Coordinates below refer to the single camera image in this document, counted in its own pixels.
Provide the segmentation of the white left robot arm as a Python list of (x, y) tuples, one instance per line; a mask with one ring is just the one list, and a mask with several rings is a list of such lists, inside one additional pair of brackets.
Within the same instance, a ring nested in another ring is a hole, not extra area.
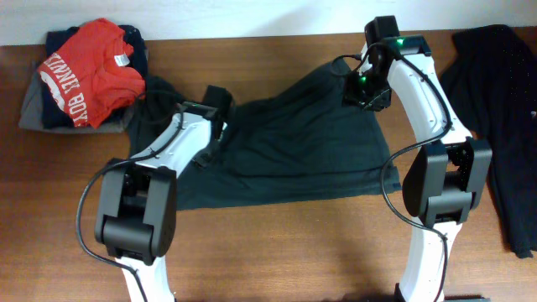
[(112, 160), (104, 173), (95, 239), (123, 271), (130, 300), (174, 300), (165, 255), (175, 235), (177, 179), (216, 144), (232, 103), (217, 86), (208, 86), (200, 103), (175, 103), (148, 147)]

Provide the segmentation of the dark green Nike t-shirt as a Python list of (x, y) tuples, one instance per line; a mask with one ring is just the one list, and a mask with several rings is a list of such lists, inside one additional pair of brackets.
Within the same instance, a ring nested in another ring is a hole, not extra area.
[(176, 207), (259, 206), (400, 190), (373, 112), (342, 103), (349, 70), (326, 63), (269, 99), (232, 109), (215, 147), (177, 179)]

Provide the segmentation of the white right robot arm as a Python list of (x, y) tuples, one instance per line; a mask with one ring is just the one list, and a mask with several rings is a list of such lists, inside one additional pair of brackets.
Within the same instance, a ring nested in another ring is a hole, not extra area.
[(402, 184), (400, 213), (412, 228), (408, 261), (396, 283), (394, 301), (445, 301), (448, 260), (456, 236), (481, 200), (492, 149), (475, 139), (448, 102), (435, 72), (430, 46), (422, 35), (402, 35), (395, 16), (376, 17), (364, 29), (366, 43), (358, 66), (346, 73), (343, 102), (380, 112), (397, 95), (416, 142), (392, 154), (379, 182), (402, 154), (416, 151)]

